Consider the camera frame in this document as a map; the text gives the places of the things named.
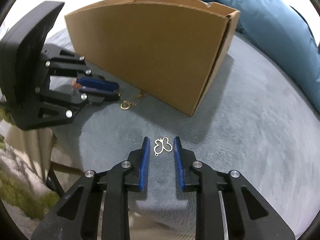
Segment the brown cardboard box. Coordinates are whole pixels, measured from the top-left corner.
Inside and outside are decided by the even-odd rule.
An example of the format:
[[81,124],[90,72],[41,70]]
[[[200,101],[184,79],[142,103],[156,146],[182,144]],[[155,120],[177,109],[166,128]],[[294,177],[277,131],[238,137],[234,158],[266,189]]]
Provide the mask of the brown cardboard box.
[[65,16],[73,47],[191,116],[219,70],[240,11],[201,0],[104,0]]

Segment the blue duvet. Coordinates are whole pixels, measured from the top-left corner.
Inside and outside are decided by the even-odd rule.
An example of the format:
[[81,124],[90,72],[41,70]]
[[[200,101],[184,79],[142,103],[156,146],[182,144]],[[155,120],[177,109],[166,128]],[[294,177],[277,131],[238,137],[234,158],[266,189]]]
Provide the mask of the blue duvet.
[[319,51],[299,13],[282,0],[201,1],[240,11],[237,32],[272,59],[319,109]]

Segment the small gold charm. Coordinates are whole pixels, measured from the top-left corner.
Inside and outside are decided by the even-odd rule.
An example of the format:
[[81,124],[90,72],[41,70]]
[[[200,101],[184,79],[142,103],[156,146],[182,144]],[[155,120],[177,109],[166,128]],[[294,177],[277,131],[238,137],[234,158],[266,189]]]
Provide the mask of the small gold charm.
[[147,95],[147,93],[141,90],[140,93],[135,96],[135,99],[136,99],[136,100],[143,100],[143,98],[144,98],[146,95]]

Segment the green shaggy rug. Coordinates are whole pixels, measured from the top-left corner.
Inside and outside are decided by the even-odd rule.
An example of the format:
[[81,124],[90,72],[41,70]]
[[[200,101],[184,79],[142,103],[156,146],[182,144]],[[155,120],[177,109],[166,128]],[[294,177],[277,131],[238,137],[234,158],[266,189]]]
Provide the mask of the green shaggy rug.
[[[1,121],[9,124],[9,128],[15,126],[9,112],[3,109]],[[27,217],[42,220],[60,197],[4,142],[4,138],[5,135],[1,135],[1,199],[19,207]]]

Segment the gold charm cluster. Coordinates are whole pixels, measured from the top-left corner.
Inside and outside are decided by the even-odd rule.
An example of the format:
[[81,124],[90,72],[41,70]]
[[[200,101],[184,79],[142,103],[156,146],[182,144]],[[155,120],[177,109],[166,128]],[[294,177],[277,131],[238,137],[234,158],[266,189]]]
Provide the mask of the gold charm cluster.
[[137,104],[135,102],[129,101],[129,100],[124,100],[121,104],[120,104],[120,108],[122,110],[128,110],[131,107],[135,107]]

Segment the grey fleece bed blanket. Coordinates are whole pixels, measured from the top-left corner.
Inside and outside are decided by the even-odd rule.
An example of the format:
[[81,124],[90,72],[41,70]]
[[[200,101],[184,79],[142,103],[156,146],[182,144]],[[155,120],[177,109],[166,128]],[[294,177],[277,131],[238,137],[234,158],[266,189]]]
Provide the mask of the grey fleece bed blanket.
[[86,106],[53,133],[84,170],[106,171],[142,144],[180,137],[197,159],[238,170],[299,237],[319,211],[319,113],[293,81],[241,34],[193,116],[119,82],[118,102]]

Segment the cream ribbed trousers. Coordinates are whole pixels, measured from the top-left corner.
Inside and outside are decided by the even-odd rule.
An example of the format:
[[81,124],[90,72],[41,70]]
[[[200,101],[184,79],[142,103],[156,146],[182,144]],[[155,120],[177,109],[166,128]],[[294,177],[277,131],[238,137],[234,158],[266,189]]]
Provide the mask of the cream ribbed trousers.
[[43,181],[48,177],[53,149],[63,151],[49,128],[23,131],[16,126],[11,126],[4,142],[13,148],[14,152]]

